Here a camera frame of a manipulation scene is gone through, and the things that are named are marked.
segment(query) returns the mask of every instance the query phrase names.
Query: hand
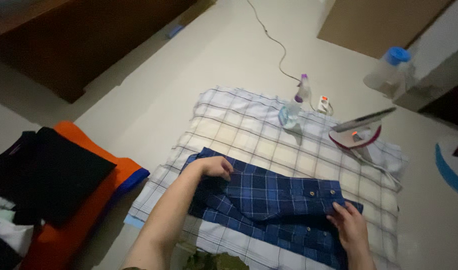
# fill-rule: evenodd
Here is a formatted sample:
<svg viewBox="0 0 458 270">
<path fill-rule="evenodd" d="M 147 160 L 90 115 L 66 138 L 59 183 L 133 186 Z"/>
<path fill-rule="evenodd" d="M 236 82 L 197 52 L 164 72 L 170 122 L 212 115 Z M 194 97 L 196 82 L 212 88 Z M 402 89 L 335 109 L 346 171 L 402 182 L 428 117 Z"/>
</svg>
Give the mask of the hand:
<svg viewBox="0 0 458 270">
<path fill-rule="evenodd" d="M 333 207 L 334 215 L 327 216 L 327 219 L 339 231 L 339 239 L 348 257 L 369 255 L 369 241 L 367 240 L 367 226 L 364 217 L 349 202 L 346 202 L 346 208 L 337 202 L 333 203 Z"/>
<path fill-rule="evenodd" d="M 204 157 L 195 160 L 193 163 L 201 166 L 202 174 L 208 176 L 220 176 L 230 181 L 230 173 L 234 171 L 232 165 L 223 156 Z"/>
</svg>

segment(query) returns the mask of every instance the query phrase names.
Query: person's left hand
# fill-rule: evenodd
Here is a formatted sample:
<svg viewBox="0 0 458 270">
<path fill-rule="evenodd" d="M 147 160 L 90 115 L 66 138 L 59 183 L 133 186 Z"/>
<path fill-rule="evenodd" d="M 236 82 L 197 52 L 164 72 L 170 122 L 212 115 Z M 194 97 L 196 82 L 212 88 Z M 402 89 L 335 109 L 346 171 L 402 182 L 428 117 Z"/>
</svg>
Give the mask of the person's left hand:
<svg viewBox="0 0 458 270">
<path fill-rule="evenodd" d="M 234 171 L 232 165 L 223 156 L 204 157 L 195 160 L 202 168 L 202 174 L 208 176 L 220 176 L 226 181 L 230 181 L 230 173 Z"/>
</svg>

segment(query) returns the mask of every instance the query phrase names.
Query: power strip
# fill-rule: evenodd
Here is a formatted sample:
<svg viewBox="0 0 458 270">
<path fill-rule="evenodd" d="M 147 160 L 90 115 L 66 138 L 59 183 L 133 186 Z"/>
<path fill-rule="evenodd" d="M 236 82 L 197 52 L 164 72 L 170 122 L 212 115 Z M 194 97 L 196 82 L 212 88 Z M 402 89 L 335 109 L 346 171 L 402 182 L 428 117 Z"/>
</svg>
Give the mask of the power strip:
<svg viewBox="0 0 458 270">
<path fill-rule="evenodd" d="M 327 96 L 322 95 L 319 98 L 319 102 L 317 104 L 317 111 L 321 114 L 329 114 L 329 99 Z"/>
</svg>

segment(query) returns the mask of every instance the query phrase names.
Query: spray bottle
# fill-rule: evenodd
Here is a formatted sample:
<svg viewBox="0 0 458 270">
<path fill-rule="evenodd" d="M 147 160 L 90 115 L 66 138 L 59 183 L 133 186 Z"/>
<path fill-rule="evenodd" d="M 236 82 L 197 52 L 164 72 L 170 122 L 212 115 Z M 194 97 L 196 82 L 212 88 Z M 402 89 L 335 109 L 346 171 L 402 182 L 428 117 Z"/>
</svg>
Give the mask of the spray bottle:
<svg viewBox="0 0 458 270">
<path fill-rule="evenodd" d="M 301 111 L 301 105 L 304 99 L 307 99 L 311 94 L 311 88 L 309 87 L 307 74 L 302 74 L 300 76 L 300 83 L 298 87 L 299 90 L 294 96 L 294 99 L 284 105 L 279 111 L 279 123 L 285 129 L 291 129 L 297 124 L 299 112 Z"/>
</svg>

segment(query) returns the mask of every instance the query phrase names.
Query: white checkered cloth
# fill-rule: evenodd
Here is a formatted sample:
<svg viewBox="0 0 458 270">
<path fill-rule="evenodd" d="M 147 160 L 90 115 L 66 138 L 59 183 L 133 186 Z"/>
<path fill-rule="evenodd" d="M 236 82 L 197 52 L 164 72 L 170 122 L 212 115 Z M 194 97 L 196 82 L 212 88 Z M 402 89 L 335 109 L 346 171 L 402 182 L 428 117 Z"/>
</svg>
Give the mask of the white checkered cloth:
<svg viewBox="0 0 458 270">
<path fill-rule="evenodd" d="M 281 128 L 278 112 L 286 101 L 239 88 L 217 87 L 199 96 L 189 130 L 159 165 L 129 210 L 145 221 L 188 156 L 203 147 L 276 173 L 338 180 L 344 198 L 364 205 L 370 249 L 378 270 L 399 269 L 396 261 L 397 187 L 384 173 L 341 151 L 328 131 L 330 116 L 303 111 L 292 131 Z M 377 140 L 368 146 L 372 162 L 399 178 L 407 164 L 400 147 Z M 328 266 L 235 230 L 187 216 L 181 240 L 210 252 L 239 256 L 251 269 L 330 269 Z"/>
</svg>

